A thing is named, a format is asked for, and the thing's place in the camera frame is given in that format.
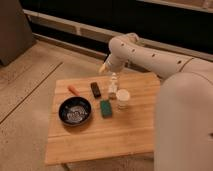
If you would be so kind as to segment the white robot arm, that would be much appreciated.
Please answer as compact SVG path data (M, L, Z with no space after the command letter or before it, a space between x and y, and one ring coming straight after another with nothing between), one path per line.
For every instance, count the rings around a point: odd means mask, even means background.
M147 48L135 33L109 41L101 72L130 60L162 80L154 114L155 171L213 171L213 62Z

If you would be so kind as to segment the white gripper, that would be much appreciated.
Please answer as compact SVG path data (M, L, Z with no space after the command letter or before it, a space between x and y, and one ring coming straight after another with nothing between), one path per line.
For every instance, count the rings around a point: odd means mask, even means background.
M114 55L109 55L105 63L102 64L102 66L99 68L98 73L104 74L108 70L110 72L118 73L124 68L125 63L126 63L126 60L124 58L120 58Z

